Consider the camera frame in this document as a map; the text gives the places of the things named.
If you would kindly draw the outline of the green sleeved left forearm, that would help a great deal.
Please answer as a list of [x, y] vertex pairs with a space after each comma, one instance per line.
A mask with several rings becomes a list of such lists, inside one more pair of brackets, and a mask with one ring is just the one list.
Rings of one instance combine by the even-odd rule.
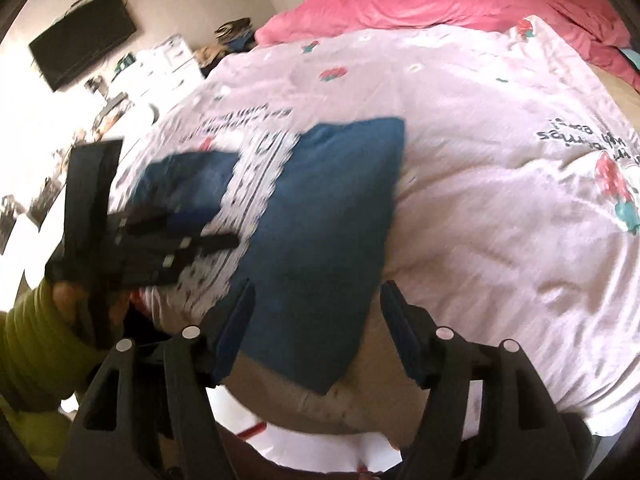
[[50, 478], [70, 431], [70, 420], [58, 407], [82, 388], [104, 356], [62, 320], [46, 281], [1, 315], [1, 413]]

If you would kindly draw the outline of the left hand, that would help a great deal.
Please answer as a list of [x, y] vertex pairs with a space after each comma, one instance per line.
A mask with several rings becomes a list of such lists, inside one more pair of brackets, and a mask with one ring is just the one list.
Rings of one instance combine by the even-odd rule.
[[122, 323], [129, 309], [129, 297], [129, 290], [107, 294], [108, 318], [100, 316], [93, 322], [89, 312], [90, 292], [71, 282], [52, 285], [53, 303], [62, 320], [80, 341], [99, 350], [107, 349], [106, 344], [114, 344], [114, 340], [122, 334]]

